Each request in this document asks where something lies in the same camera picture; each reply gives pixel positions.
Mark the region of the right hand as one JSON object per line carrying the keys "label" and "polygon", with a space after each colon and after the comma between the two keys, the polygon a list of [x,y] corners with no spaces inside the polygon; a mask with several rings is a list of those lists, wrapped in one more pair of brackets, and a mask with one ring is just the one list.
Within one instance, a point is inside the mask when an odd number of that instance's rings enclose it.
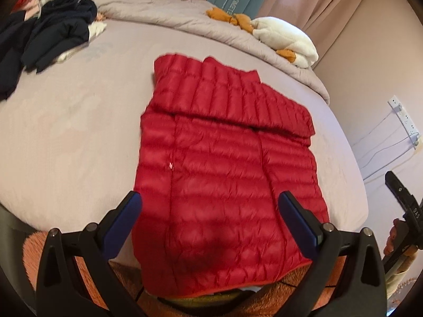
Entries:
{"label": "right hand", "polygon": [[[397,228],[400,226],[401,224],[401,220],[399,218],[396,218],[393,220],[393,226],[389,232],[389,237],[387,238],[387,242],[386,245],[384,247],[384,255],[390,255],[394,249],[394,241],[395,239],[397,239]],[[415,246],[411,246],[406,252],[405,252],[405,256],[408,256],[409,258],[411,258],[412,260],[414,260],[417,257],[417,251],[418,248],[416,248]]]}

